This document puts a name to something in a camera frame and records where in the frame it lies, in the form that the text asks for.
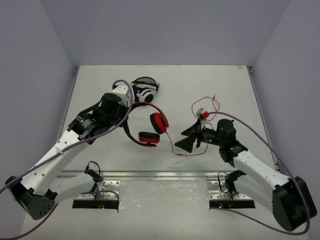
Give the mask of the red black headphones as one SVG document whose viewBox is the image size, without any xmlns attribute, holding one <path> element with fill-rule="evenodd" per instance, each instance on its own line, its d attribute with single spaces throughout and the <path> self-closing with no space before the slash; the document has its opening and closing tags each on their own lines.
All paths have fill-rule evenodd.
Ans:
<svg viewBox="0 0 320 240">
<path fill-rule="evenodd" d="M 155 130 L 155 133 L 141 131 L 138 133 L 138 140 L 135 139 L 131 135 L 129 124 L 128 124 L 128 118 L 124 121 L 121 127 L 123 128 L 127 137 L 137 145 L 142 147 L 147 147 L 147 148 L 154 148 L 160 142 L 160 135 L 167 134 L 167 129 L 169 128 L 170 125 L 164 112 L 158 106 L 150 102 L 135 102 L 132 105 L 131 110 L 133 111 L 136 108 L 146 107 L 146 106 L 150 106 L 157 110 L 157 112 L 152 113 L 149 116 L 150 123 L 153 129 Z"/>
</svg>

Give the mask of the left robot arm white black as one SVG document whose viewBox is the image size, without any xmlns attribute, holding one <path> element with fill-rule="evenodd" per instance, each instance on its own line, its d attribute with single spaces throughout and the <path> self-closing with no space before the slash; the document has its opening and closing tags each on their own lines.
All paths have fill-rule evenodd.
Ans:
<svg viewBox="0 0 320 240">
<path fill-rule="evenodd" d="M 105 93 L 100 101 L 76 116 L 26 175 L 7 179 L 10 194 L 33 220 L 44 218 L 61 201 L 91 192 L 103 182 L 100 174 L 90 168 L 61 183 L 54 181 L 79 153 L 122 124 L 131 105 L 132 99 L 126 93 Z"/>
</svg>

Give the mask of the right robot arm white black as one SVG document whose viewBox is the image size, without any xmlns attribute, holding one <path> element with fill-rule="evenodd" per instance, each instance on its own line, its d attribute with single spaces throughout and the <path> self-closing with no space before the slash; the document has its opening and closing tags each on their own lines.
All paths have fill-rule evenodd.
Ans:
<svg viewBox="0 0 320 240">
<path fill-rule="evenodd" d="M 243 194 L 258 202 L 272 214 L 277 223 L 292 232 L 315 217 L 318 212 L 306 182 L 284 175 L 255 157 L 236 138 L 233 121 L 221 119 L 216 129 L 206 128 L 202 120 L 183 131 L 184 139 L 174 145 L 189 153 L 194 143 L 219 147 L 222 160 L 235 171 L 225 176 L 225 187 L 231 195 Z"/>
</svg>

